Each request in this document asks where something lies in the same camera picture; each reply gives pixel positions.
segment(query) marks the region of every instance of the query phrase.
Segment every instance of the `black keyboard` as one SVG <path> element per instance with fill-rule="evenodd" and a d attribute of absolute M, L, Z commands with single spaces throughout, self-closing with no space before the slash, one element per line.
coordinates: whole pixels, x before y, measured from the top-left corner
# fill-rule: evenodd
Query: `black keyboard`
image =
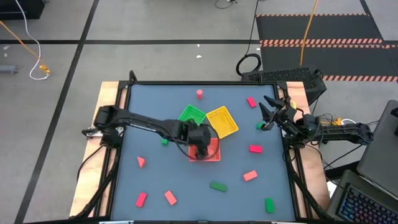
<path fill-rule="evenodd" d="M 362 194 L 352 186 L 347 188 L 337 215 L 356 223 L 398 224 L 398 214 Z"/>

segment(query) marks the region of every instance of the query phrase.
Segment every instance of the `computer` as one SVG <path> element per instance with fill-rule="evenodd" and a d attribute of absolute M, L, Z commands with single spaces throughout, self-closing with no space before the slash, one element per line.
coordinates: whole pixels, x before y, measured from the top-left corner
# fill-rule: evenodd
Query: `computer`
<path fill-rule="evenodd" d="M 327 213 L 356 223 L 398 224 L 398 101 L 390 100 L 355 174 L 346 170 Z"/>

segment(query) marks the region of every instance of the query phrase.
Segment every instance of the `table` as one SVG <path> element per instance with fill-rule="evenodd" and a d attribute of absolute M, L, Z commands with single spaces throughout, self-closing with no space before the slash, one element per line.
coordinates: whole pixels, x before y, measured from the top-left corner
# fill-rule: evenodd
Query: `table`
<path fill-rule="evenodd" d="M 118 82 L 103 82 L 98 96 L 98 101 L 95 109 L 96 110 L 103 105 L 113 105 L 116 93 L 117 93 Z M 309 107 L 307 98 L 305 96 L 305 90 L 303 84 L 300 82 L 289 82 L 288 92 L 292 100 L 297 104 L 297 107 L 304 110 L 305 113 L 309 113 Z M 126 91 L 122 92 L 121 105 L 124 105 L 126 97 Z M 301 113 L 297 113 L 295 119 L 298 119 Z M 101 138 L 92 138 L 87 142 L 86 151 L 84 158 L 88 157 L 95 149 L 98 148 Z M 311 147 L 301 149 L 302 163 L 305 173 L 305 179 L 307 181 L 307 187 L 312 195 L 315 197 L 317 202 L 323 207 L 327 208 L 329 203 L 329 194 L 326 186 L 325 175 L 323 173 L 323 166 L 320 160 L 319 153 Z M 72 203 L 70 215 L 76 215 L 90 200 L 91 196 L 95 193 L 98 188 L 101 170 L 104 161 L 105 150 L 100 151 L 90 161 L 88 161 L 81 170 L 80 178 L 76 186 L 75 196 Z M 108 170 L 112 165 L 112 161 L 109 163 Z M 302 194 L 297 189 L 298 206 L 300 209 L 301 217 L 306 217 L 305 206 L 302 199 Z M 102 199 L 102 206 L 99 211 L 99 215 L 104 215 L 106 212 L 106 203 L 109 195 L 109 188 L 105 191 Z"/>

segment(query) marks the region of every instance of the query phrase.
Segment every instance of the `gray floor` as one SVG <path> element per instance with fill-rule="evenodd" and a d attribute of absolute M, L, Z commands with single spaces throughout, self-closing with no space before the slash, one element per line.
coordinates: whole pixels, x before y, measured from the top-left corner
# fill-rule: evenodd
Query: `gray floor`
<path fill-rule="evenodd" d="M 78 40 L 93 0 L 50 0 L 40 20 L 29 21 L 37 39 Z M 366 0 L 386 40 L 398 40 L 398 2 Z M 100 0 L 88 39 L 248 39 L 255 1 L 238 1 L 219 10 L 213 0 Z M 266 0 L 260 14 L 310 13 L 314 0 Z M 364 12 L 359 0 L 321 0 L 318 13 Z M 6 24 L 27 39 L 22 21 Z M 258 38 L 257 28 L 253 37 Z M 0 39 L 12 37 L 0 29 Z M 33 81 L 35 63 L 20 45 L 0 46 L 1 64 L 18 64 L 17 75 L 0 76 L 0 217 L 12 223 L 30 179 L 76 45 L 43 45 L 44 60 L 52 70 L 45 81 Z M 80 131 L 91 121 L 102 81 L 126 79 L 133 69 L 140 80 L 239 80 L 236 62 L 247 45 L 86 45 L 81 53 L 49 153 L 25 222 L 67 218 L 75 190 L 85 138 Z M 257 52 L 253 45 L 250 52 Z M 245 63 L 242 70 L 255 62 Z M 397 83 L 326 82 L 315 114 L 331 113 L 355 121 L 378 119 L 388 99 L 398 98 Z M 322 146 L 330 162 L 354 146 L 331 142 Z M 340 160 L 359 159 L 362 151 Z"/>

